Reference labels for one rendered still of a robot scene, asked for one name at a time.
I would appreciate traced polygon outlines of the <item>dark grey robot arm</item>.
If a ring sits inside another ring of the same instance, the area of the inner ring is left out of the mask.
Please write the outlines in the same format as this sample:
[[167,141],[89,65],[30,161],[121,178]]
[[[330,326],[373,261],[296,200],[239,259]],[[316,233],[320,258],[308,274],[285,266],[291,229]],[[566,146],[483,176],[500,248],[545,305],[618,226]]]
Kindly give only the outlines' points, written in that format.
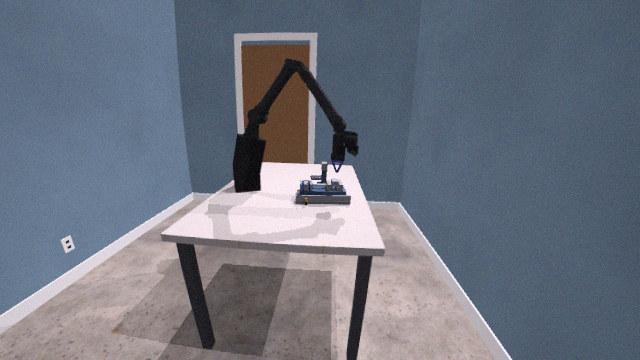
[[271,105],[273,104],[281,90],[284,88],[288,80],[291,78],[291,76],[295,72],[298,72],[301,79],[305,82],[305,84],[325,112],[328,120],[334,128],[333,132],[339,132],[333,135],[333,144],[343,144],[343,146],[338,146],[338,156],[345,156],[345,148],[347,148],[347,152],[356,157],[356,155],[358,154],[358,134],[355,132],[340,131],[346,129],[346,122],[330,102],[327,95],[324,93],[324,91],[314,78],[313,74],[310,72],[309,68],[304,65],[304,63],[297,60],[286,58],[284,62],[285,64],[281,72],[279,73],[261,102],[257,106],[255,106],[254,109],[249,110],[247,115],[249,121],[247,123],[247,128],[245,128],[245,133],[243,133],[243,136],[254,139],[259,138],[259,125],[266,123]]

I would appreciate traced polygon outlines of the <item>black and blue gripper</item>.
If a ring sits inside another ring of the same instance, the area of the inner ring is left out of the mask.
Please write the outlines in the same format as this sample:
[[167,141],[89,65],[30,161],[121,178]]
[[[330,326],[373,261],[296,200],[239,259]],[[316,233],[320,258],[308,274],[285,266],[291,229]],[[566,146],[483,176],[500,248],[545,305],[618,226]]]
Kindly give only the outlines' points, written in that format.
[[[332,153],[331,153],[331,161],[336,173],[339,172],[343,162],[345,161],[345,156],[338,156],[338,146],[343,146],[343,144],[342,145],[334,144],[332,148]],[[338,169],[336,169],[334,162],[340,162]]]

